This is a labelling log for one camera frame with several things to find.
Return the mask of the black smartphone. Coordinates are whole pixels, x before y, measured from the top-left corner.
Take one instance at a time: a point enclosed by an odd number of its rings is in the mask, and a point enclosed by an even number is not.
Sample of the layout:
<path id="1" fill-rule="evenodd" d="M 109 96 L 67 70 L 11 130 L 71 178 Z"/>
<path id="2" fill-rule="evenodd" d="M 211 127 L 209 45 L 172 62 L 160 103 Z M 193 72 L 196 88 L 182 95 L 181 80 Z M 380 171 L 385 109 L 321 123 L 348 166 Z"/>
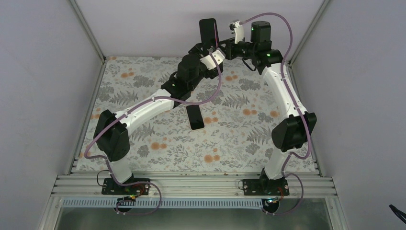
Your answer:
<path id="1" fill-rule="evenodd" d="M 186 112 L 191 130 L 199 130 L 205 127 L 199 105 L 186 106 Z"/>

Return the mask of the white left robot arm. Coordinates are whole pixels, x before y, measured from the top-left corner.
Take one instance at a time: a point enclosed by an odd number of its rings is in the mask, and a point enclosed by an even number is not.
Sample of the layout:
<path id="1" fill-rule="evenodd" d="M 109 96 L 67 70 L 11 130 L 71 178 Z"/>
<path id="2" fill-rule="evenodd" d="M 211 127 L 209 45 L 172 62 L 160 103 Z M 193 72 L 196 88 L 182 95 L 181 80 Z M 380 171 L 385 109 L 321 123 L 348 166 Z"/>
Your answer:
<path id="1" fill-rule="evenodd" d="M 124 110 L 101 113 L 91 144 L 104 153 L 108 170 L 119 193 L 127 194 L 133 189 L 132 172 L 126 160 L 130 150 L 129 136 L 151 118 L 188 102 L 203 78 L 221 77 L 221 64 L 226 56 L 220 48 L 207 52 L 197 50 L 185 55 L 177 71 L 155 93 Z"/>

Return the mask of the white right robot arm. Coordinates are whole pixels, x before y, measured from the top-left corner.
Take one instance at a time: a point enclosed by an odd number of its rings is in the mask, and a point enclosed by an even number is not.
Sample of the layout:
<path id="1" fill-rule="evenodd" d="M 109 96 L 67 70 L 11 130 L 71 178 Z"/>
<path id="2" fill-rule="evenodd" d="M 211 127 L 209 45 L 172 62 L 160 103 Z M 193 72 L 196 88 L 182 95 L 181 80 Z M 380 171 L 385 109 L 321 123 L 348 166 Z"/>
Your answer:
<path id="1" fill-rule="evenodd" d="M 226 58 L 242 58 L 243 63 L 251 61 L 248 67 L 258 71 L 269 86 L 281 112 L 280 123 L 271 131 L 275 150 L 270 162 L 262 169 L 259 179 L 244 179 L 244 194 L 247 196 L 288 194 L 285 167 L 313 131 L 317 117 L 307 112 L 300 102 L 292 83 L 287 77 L 283 57 L 279 50 L 272 49 L 271 25 L 266 21 L 251 24 L 250 41 L 245 41 L 241 21 L 230 25 L 234 38 L 224 40 Z"/>

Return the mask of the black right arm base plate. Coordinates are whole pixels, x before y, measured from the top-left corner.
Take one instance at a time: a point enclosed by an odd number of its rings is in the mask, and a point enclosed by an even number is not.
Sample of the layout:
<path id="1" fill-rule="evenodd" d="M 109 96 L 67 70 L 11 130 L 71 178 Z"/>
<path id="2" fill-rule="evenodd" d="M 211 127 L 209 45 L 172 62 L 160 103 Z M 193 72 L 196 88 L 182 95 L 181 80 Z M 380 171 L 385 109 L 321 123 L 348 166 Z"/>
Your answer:
<path id="1" fill-rule="evenodd" d="M 288 196 L 290 194 L 287 180 L 243 179 L 242 187 L 245 196 Z"/>

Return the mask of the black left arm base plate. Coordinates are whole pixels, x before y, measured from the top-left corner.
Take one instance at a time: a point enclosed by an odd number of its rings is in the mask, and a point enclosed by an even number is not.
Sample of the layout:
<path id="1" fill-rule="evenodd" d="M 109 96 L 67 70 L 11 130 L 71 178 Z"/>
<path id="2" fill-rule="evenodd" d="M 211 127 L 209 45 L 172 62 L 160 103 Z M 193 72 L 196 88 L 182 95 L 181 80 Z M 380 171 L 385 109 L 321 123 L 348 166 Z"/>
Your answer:
<path id="1" fill-rule="evenodd" d="M 129 181 L 125 182 L 134 183 L 141 182 L 137 185 L 121 186 L 115 183 L 113 178 L 105 178 L 103 182 L 103 188 L 101 190 L 102 195 L 120 195 L 120 196 L 138 196 L 138 195 L 148 195 L 150 182 L 148 178 L 130 178 Z"/>

